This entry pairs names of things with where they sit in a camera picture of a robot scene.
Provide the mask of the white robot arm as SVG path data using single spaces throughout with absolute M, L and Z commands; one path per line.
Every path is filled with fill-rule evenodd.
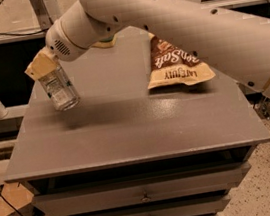
M 207 64 L 270 98 L 270 19 L 187 0 L 77 0 L 25 72 L 42 79 L 127 26 L 201 52 Z

